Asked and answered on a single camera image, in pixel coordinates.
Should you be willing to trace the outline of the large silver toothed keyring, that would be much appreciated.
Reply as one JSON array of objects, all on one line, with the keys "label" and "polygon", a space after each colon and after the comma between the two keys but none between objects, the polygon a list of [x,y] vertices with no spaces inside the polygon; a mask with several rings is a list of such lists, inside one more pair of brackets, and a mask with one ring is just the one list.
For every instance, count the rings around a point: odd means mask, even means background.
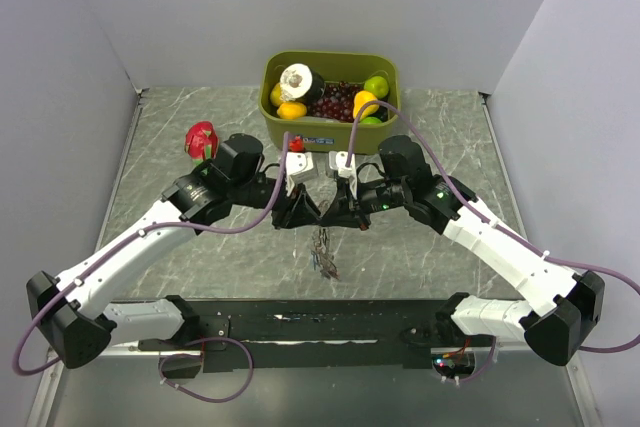
[{"label": "large silver toothed keyring", "polygon": [[325,279],[339,279],[338,269],[334,263],[331,249],[330,229],[316,226],[310,243],[311,264],[315,271]]}]

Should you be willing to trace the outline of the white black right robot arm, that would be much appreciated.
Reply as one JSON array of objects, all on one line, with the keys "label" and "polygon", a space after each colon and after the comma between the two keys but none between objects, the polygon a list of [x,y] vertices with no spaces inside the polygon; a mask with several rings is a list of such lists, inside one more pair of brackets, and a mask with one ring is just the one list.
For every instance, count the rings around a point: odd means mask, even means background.
[{"label": "white black right robot arm", "polygon": [[386,139],[379,155],[380,179],[361,182],[347,152],[329,153],[327,171],[336,181],[336,196],[323,225],[366,230],[371,214],[404,208],[415,221],[473,253],[521,297],[505,301],[454,295],[436,323],[444,343],[455,346],[469,336],[490,335],[524,342],[545,361],[566,365],[600,319],[603,279],[553,264],[526,248],[473,191],[434,174],[408,136]]}]

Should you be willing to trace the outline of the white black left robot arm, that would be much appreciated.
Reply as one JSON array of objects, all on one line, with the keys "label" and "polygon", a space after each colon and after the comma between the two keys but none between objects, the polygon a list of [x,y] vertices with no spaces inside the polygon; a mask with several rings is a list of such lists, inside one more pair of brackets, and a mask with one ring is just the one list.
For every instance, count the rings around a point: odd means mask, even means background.
[{"label": "white black left robot arm", "polygon": [[198,335],[195,313],[179,297],[126,308],[114,304],[121,289],[154,262],[203,232],[235,235],[257,226],[221,228],[233,206],[278,216],[300,200],[303,183],[317,175],[311,153],[284,150],[278,175],[261,169],[262,143],[247,134],[222,142],[214,157],[176,179],[150,209],[104,248],[56,276],[36,273],[26,284],[31,327],[39,330],[70,369],[82,367],[107,347],[147,338],[177,349]]}]

